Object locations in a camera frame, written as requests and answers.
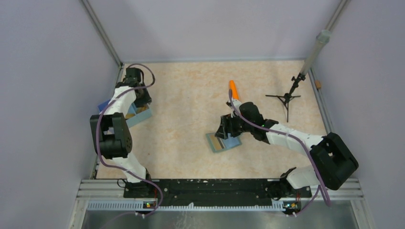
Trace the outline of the gold credit card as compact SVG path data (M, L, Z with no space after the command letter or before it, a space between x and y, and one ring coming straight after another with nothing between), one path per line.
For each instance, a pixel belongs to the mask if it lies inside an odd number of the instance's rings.
M212 144L214 152L221 151L221 150L225 149L225 145L223 144L221 138L217 138L217 137L214 136L213 138L211 138L211 144Z

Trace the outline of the green card holder wallet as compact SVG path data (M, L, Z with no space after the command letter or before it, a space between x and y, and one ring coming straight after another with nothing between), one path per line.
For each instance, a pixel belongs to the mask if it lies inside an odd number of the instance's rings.
M220 153L220 152L227 151L227 150L230 150L230 149L233 149L235 147L238 147L238 146L242 145L242 142L240 141L239 137L231 137L230 135L228 135L229 136L228 139L222 139L222 142L225 145L225 149L221 150L221 151L214 152L212 144L211 144L211 138L213 138L215 136L214 134L215 133L206 134L206 139L207 139L208 144L209 144L209 146L210 146L213 153Z

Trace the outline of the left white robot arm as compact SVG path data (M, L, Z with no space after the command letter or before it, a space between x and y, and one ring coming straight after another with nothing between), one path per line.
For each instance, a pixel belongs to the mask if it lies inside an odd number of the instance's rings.
M99 114L90 117L93 144L100 161L121 170L127 182L135 184L141 197L153 192L147 169L134 153L130 128L151 117L152 98L146 88L141 64L131 64L115 86L111 99L100 105Z

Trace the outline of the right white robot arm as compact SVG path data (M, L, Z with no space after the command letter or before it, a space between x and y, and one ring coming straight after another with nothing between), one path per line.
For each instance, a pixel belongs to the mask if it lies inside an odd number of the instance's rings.
M254 139L270 145L288 148L307 156L310 165L289 169L280 178L280 191L294 196L300 188L320 185L338 190L358 169L359 163L342 138L333 132L325 136L307 134L265 119L252 102L238 103L230 114L221 116L215 136L220 139L250 133Z

